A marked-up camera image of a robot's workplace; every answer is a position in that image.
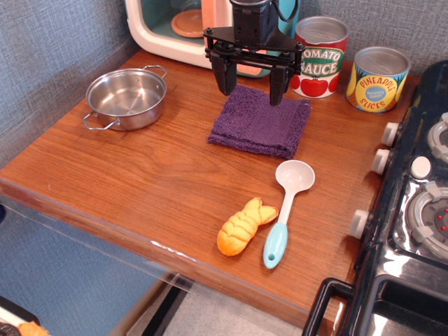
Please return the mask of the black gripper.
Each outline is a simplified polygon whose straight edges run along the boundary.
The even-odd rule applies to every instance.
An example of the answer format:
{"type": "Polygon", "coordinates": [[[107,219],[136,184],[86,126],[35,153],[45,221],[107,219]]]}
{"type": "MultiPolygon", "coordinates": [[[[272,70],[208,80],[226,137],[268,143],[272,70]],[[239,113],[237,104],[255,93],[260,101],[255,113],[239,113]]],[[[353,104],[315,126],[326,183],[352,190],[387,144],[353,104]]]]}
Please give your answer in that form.
{"type": "Polygon", "coordinates": [[[206,57],[218,85],[228,96],[237,84],[237,67],[270,72],[270,104],[281,103],[290,75],[300,73],[301,42],[290,32],[297,22],[299,1],[230,1],[232,24],[207,27],[206,57]]]}

